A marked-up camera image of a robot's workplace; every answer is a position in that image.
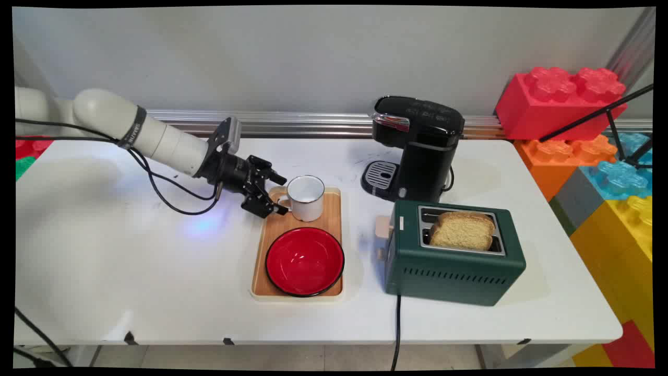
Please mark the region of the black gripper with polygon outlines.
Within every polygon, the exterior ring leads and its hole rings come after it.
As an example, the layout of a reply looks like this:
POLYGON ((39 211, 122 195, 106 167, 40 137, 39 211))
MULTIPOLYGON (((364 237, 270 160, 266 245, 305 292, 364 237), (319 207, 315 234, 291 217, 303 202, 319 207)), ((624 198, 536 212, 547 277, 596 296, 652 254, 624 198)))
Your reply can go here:
POLYGON ((213 152, 201 167, 201 177, 214 186, 222 185, 223 190, 245 195, 241 208, 257 217, 266 218, 270 214, 284 216, 289 208, 275 203, 265 193, 265 181, 279 186, 287 179, 277 174, 269 160, 250 155, 241 159, 227 152, 213 152))

